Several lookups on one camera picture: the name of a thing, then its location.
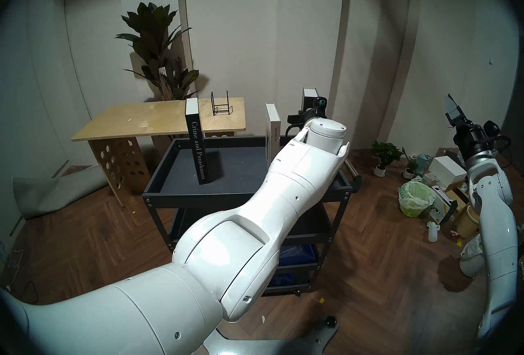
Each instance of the white box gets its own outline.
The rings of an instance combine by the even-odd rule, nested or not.
[[[313,108],[313,101],[318,97],[316,88],[302,88],[302,110]]]
[[[266,103],[266,160],[267,167],[280,152],[280,116],[274,104]]]
[[[457,165],[449,156],[440,156],[433,159],[429,171],[440,181],[442,188],[466,178],[466,171]]]

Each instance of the metal cart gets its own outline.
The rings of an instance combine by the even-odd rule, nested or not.
[[[281,137],[280,146],[286,145],[292,138]],[[206,138],[206,155],[210,176],[214,181],[199,185],[190,141],[173,140],[142,194],[143,201],[171,252],[181,236],[199,218],[241,206],[259,189],[267,174],[265,142],[265,136]],[[278,266],[276,273],[296,274],[297,282],[268,287],[265,290],[266,295],[312,291],[351,194],[356,193],[362,183],[362,178],[348,160],[346,165],[353,180],[349,182],[342,171],[339,171],[321,202],[298,219],[283,242],[283,245],[313,245],[315,262]],[[339,207],[335,218],[330,221],[322,203],[332,201],[338,201]],[[176,209],[169,230],[162,224],[157,213],[158,208]],[[322,249],[318,249],[319,244],[323,244]]]

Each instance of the herringbone parquet floor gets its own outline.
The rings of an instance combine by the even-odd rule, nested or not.
[[[403,166],[394,163],[385,178],[378,178],[369,152],[352,152],[352,161],[364,184],[350,200],[315,291],[262,297],[239,323],[223,322],[219,330],[236,339],[292,338],[333,314],[339,330],[325,354],[447,354],[468,348],[483,310],[484,277],[472,282],[463,276],[456,259],[462,248],[445,232],[436,243],[428,242],[425,221],[399,211]],[[522,179],[517,175],[510,181],[520,223]],[[337,204],[326,209],[333,218]],[[159,213],[168,227],[172,210]],[[170,261],[142,200],[133,198],[122,208],[108,187],[27,222],[14,249],[24,250],[14,295],[32,280],[38,304],[75,297]],[[28,288],[22,300],[34,299]]]

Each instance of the large leafy plant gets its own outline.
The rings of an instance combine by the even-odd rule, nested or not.
[[[128,12],[128,16],[123,16],[124,22],[134,29],[140,36],[131,33],[121,33],[116,35],[117,39],[130,41],[133,50],[143,59],[146,66],[142,66],[142,73],[134,70],[131,71],[138,76],[149,80],[155,87],[160,90],[162,99],[183,100],[194,94],[188,94],[189,85],[198,77],[198,70],[188,71],[182,69],[182,61],[177,58],[171,62],[167,57],[168,47],[182,33],[191,29],[179,29],[180,25],[167,35],[167,28],[173,21],[176,11],[169,12],[169,4],[165,7],[157,7],[153,3],[149,5],[140,3],[136,13]],[[165,74],[159,72],[164,67]]]
[[[378,165],[380,170],[385,170],[386,166],[389,166],[393,161],[399,161],[402,157],[402,151],[392,143],[377,142],[373,143],[373,152],[377,154],[381,160],[381,164]]]

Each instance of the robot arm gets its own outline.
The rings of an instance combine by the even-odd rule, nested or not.
[[[486,308],[478,330],[481,338],[504,317],[517,298],[517,229],[509,208],[513,196],[506,174],[491,153],[500,129],[491,121],[484,127],[473,124],[449,95],[446,107],[446,116],[456,127],[453,141],[468,169],[470,202],[480,217],[487,289]],[[488,175],[494,170],[496,174]]]
[[[197,221],[171,263],[47,306],[0,296],[43,353],[193,353],[222,318],[238,321],[265,290],[284,238],[346,159],[344,133],[334,121],[308,122],[255,195]]]

